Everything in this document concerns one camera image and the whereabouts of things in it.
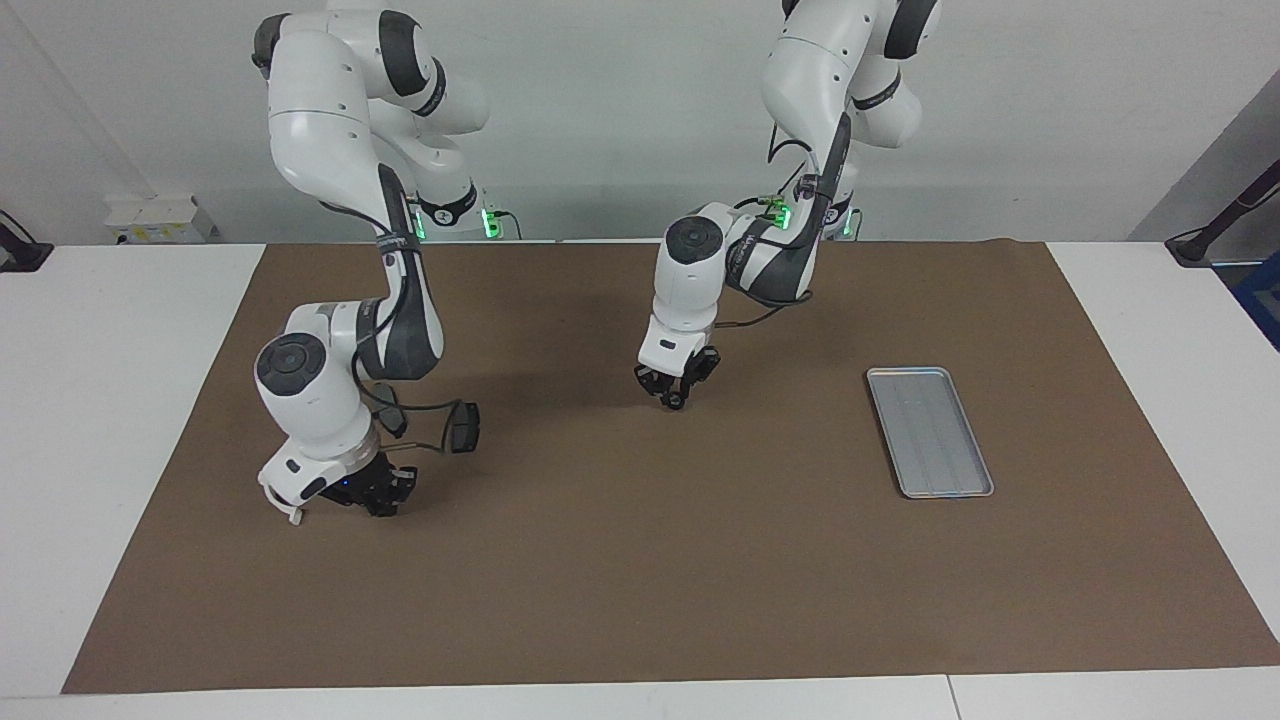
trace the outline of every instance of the white table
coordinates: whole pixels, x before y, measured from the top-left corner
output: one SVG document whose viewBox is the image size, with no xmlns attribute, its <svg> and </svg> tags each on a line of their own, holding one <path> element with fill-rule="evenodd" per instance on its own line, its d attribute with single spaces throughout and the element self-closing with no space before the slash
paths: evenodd
<svg viewBox="0 0 1280 720">
<path fill-rule="evenodd" d="M 1050 249 L 1280 635 L 1280 354 L 1158 245 Z M 1280 717 L 1280 667 L 51 697 L 261 252 L 60 247 L 0 275 L 0 717 Z"/>
</svg>

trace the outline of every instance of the brown paper mat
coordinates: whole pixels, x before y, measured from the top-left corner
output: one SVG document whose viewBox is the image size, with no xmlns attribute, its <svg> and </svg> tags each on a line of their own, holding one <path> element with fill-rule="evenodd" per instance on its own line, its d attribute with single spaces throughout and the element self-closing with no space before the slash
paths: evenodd
<svg viewBox="0 0 1280 720">
<path fill-rule="evenodd" d="M 1280 664 L 1043 246 L 824 246 L 682 414 L 631 378 L 654 252 L 426 249 L 448 351 L 402 398 L 479 401 L 480 450 L 397 455 L 397 519 L 292 528 L 253 356 L 384 288 L 371 247 L 270 247 L 64 691 Z M 863 373 L 914 364 L 951 370 L 995 496 L 897 493 Z"/>
</svg>

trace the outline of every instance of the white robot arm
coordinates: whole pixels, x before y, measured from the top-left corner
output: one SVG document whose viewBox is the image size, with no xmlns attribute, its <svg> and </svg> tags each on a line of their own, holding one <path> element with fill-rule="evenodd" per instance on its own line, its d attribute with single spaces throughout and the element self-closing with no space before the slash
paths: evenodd
<svg viewBox="0 0 1280 720">
<path fill-rule="evenodd" d="M 920 102 L 902 85 L 900 64 L 932 33 L 937 0 L 782 5 L 787 19 L 762 95 L 790 137 L 776 149 L 803 149 L 805 172 L 781 217 L 713 202 L 667 229 L 635 373 L 672 410 L 719 363 L 710 334 L 721 286 L 774 310 L 808 300 L 818 241 L 838 232 L 850 213 L 858 174 L 850 142 L 897 147 L 920 124 Z"/>
<path fill-rule="evenodd" d="M 444 352 L 408 200 L 396 172 L 379 161 L 372 137 L 408 160 L 420 193 L 470 188 L 474 195 L 456 146 L 415 138 L 424 126 L 435 137 L 479 129 L 488 118 L 483 94 L 447 79 L 412 18 L 337 4 L 269 18 L 255 37 L 276 169 L 325 208 L 372 225 L 390 288 L 388 299 L 298 307 L 257 356 L 259 393 L 288 434 L 259 482 L 294 524 L 316 495 L 362 505 L 371 515 L 396 514 L 416 470 L 388 462 L 358 378 L 420 379 Z M 449 82 L 470 90 L 454 95 Z M 372 400 L 380 410 L 402 409 L 394 398 Z M 460 401 L 443 407 L 451 410 L 452 450 L 472 450 L 479 410 Z"/>
</svg>

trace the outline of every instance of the blue object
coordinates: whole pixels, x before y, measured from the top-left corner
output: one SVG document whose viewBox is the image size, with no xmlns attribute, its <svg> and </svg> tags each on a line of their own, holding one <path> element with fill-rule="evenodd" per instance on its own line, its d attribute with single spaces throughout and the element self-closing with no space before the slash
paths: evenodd
<svg viewBox="0 0 1280 720">
<path fill-rule="evenodd" d="M 1280 252 L 1267 258 L 1231 293 L 1262 334 L 1280 350 Z"/>
</svg>

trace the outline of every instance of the silver tray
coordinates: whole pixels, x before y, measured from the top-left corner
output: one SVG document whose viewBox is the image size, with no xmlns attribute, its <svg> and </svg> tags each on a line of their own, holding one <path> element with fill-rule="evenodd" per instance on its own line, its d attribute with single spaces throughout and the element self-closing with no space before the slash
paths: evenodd
<svg viewBox="0 0 1280 720">
<path fill-rule="evenodd" d="M 946 369 L 872 368 L 867 383 L 906 497 L 984 497 L 995 491 Z"/>
</svg>

